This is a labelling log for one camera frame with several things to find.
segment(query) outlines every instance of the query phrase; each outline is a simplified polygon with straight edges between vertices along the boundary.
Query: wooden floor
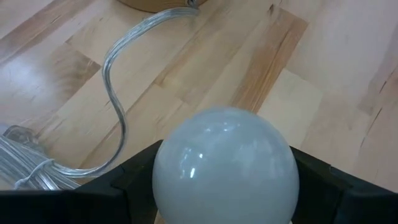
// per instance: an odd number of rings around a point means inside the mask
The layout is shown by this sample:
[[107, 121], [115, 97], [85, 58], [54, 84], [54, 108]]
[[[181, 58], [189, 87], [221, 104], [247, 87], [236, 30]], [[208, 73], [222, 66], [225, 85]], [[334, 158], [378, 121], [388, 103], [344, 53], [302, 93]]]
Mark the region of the wooden floor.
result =
[[[129, 139], [118, 163], [197, 111], [268, 119], [286, 140], [398, 192], [398, 1], [209, 0], [131, 44], [112, 69]], [[114, 0], [0, 0], [0, 122], [72, 167], [118, 144], [106, 51], [149, 13]]]

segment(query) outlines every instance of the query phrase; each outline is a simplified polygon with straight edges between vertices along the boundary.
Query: transparent wire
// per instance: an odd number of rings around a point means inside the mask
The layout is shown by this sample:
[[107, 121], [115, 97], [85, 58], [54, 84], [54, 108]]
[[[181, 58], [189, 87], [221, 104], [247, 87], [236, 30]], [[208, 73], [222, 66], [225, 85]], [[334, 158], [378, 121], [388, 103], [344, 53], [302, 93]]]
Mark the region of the transparent wire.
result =
[[[25, 188], [45, 190], [74, 189], [78, 187], [79, 184], [70, 178], [97, 177], [116, 160], [126, 143], [127, 121], [124, 109], [111, 84], [110, 72], [113, 62], [127, 44], [136, 40], [153, 27], [176, 17], [195, 16], [198, 13], [199, 11], [193, 7], [181, 7], [154, 14], [133, 27], [123, 38], [119, 39], [106, 54], [102, 69], [102, 77], [109, 100], [115, 109], [121, 127], [121, 137], [114, 155], [101, 166], [90, 169], [72, 169], [58, 164], [55, 161], [49, 162], [49, 164], [43, 166], [41, 172], [32, 175], [29, 181], [25, 183]], [[18, 180], [25, 179], [39, 164], [47, 160], [49, 160], [49, 158], [44, 153], [33, 150], [24, 144], [20, 144], [4, 136], [0, 136], [0, 177], [6, 182], [15, 184]]]

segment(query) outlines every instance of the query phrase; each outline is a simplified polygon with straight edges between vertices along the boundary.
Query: clear electrical cord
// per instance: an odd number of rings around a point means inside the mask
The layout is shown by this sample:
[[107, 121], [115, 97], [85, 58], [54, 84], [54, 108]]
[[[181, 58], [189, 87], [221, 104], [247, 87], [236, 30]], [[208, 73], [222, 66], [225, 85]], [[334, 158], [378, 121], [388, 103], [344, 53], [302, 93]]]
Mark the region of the clear electrical cord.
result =
[[72, 180], [74, 178], [97, 177], [101, 175], [119, 156], [126, 143], [127, 135], [127, 122], [124, 110], [116, 96], [110, 79], [113, 62], [127, 44], [136, 40], [151, 28], [176, 17], [197, 15], [199, 11], [196, 1], [188, 0], [188, 3], [191, 7], [168, 9], [144, 19], [123, 38], [119, 39], [105, 56], [102, 76], [109, 100], [116, 111], [121, 127], [119, 146], [110, 160], [101, 166], [91, 169], [71, 169], [56, 163], [54, 159], [48, 158], [44, 154], [44, 150], [37, 149], [38, 145], [35, 145], [35, 148], [29, 147], [26, 144], [0, 135], [0, 178], [10, 184], [14, 184], [14, 189], [58, 190], [77, 188], [79, 184]]

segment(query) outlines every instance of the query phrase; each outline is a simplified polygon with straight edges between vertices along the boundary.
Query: light bulb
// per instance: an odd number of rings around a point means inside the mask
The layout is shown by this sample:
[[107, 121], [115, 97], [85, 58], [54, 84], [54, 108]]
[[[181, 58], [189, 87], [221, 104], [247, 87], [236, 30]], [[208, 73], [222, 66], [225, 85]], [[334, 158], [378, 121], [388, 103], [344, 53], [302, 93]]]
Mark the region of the light bulb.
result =
[[153, 188], [168, 224], [288, 224], [299, 173], [270, 123], [248, 111], [217, 108], [186, 120], [162, 143]]

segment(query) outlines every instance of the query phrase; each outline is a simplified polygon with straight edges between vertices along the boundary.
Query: lamp base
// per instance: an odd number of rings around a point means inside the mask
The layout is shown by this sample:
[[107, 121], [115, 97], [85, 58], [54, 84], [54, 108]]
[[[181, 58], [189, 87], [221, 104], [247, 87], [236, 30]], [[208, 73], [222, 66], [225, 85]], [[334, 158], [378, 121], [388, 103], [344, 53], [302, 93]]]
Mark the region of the lamp base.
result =
[[[160, 12], [175, 7], [187, 7], [188, 0], [118, 0], [127, 6], [146, 12]], [[207, 0], [197, 0], [198, 5]]]

